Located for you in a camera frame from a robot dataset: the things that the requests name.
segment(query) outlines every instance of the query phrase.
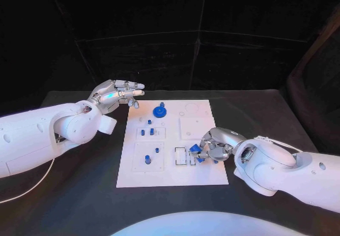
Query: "silver robot hand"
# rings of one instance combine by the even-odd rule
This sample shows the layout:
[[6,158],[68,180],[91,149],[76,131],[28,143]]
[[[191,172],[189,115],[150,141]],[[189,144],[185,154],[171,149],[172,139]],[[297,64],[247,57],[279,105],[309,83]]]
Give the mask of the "silver robot hand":
[[94,89],[89,101],[94,103],[103,114],[112,113],[120,104],[139,108],[135,96],[145,95],[145,85],[125,80],[107,80]]
[[225,161],[247,138],[230,129],[212,128],[201,141],[201,149],[210,146],[210,151],[194,151],[192,155],[198,158],[212,158],[215,161]]

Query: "blue knob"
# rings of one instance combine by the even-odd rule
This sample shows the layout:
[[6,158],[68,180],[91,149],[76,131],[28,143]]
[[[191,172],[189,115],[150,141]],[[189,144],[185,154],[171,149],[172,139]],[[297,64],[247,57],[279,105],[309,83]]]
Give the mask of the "blue knob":
[[150,155],[146,155],[146,164],[149,165],[152,163]]
[[155,108],[153,111],[155,117],[162,118],[168,115],[168,110],[165,108],[165,102],[161,103],[161,106]]

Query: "black tablecloth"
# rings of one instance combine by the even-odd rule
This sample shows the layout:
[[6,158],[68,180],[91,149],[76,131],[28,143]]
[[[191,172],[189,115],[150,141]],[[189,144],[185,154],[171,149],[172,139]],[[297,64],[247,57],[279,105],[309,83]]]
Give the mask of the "black tablecloth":
[[[42,106],[78,102],[89,95],[52,91]],[[277,90],[152,91],[137,99],[210,99],[218,127],[318,151]],[[2,235],[106,236],[155,216],[197,210],[244,214],[309,235],[340,234],[340,214],[306,205],[282,191],[267,197],[251,190],[234,176],[234,158],[225,161],[230,185],[116,188],[129,106],[109,116],[119,121],[113,135],[99,132],[90,143],[58,157],[37,189],[0,205]],[[0,200],[28,190],[48,167],[50,162],[0,179]]]

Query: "circular hole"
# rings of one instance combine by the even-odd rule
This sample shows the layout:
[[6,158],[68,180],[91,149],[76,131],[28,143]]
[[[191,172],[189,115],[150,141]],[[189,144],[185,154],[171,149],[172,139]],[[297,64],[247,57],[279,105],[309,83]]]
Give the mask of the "circular hole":
[[326,165],[325,165],[323,162],[319,163],[319,166],[320,166],[320,169],[322,169],[322,170],[326,170]]

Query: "white board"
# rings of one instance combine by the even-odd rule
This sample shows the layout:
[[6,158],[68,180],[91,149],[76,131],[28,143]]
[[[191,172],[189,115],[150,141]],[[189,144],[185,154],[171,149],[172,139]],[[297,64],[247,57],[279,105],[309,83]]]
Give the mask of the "white board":
[[[165,102],[168,115],[156,118],[153,110],[161,102]],[[210,100],[155,100],[139,103],[140,108],[130,108],[129,111],[117,187],[228,184],[224,162],[217,164],[208,159],[199,163],[189,153],[192,146],[201,143],[202,136],[215,127]]]

